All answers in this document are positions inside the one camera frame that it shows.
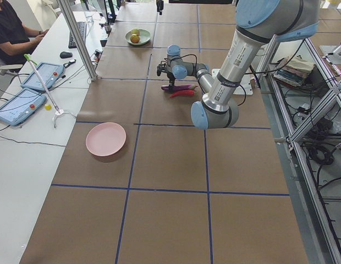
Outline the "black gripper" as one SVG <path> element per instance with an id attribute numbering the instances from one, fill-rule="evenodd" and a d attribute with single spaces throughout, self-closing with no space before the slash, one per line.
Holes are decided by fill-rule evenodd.
<path id="1" fill-rule="evenodd" d="M 157 66 L 157 71 L 156 71 L 157 76 L 161 76 L 162 73 L 165 73 L 167 75 L 170 74 L 169 66 L 165 62 L 161 62 Z M 172 90 L 174 88 L 174 78 L 169 79 L 169 86 L 168 87 L 170 90 Z"/>

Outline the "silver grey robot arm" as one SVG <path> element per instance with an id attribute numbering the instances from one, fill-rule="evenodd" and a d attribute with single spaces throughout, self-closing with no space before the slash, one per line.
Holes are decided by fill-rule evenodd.
<path id="1" fill-rule="evenodd" d="M 206 130 L 232 126 L 239 116 L 232 94 L 259 49 L 272 38 L 288 42 L 311 37 L 317 31 L 319 13 L 319 1 L 239 1 L 232 45 L 215 77 L 205 64 L 183 61 L 177 45 L 167 48 L 167 59 L 158 65 L 157 75 L 167 74 L 169 88 L 175 80 L 187 76 L 197 79 L 205 93 L 191 106 L 195 127 Z"/>

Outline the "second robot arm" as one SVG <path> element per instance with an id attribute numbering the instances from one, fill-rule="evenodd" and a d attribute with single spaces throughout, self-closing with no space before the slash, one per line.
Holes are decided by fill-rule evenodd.
<path id="1" fill-rule="evenodd" d="M 321 45 L 324 58 L 331 64 L 341 64 L 341 42 L 336 46 Z"/>

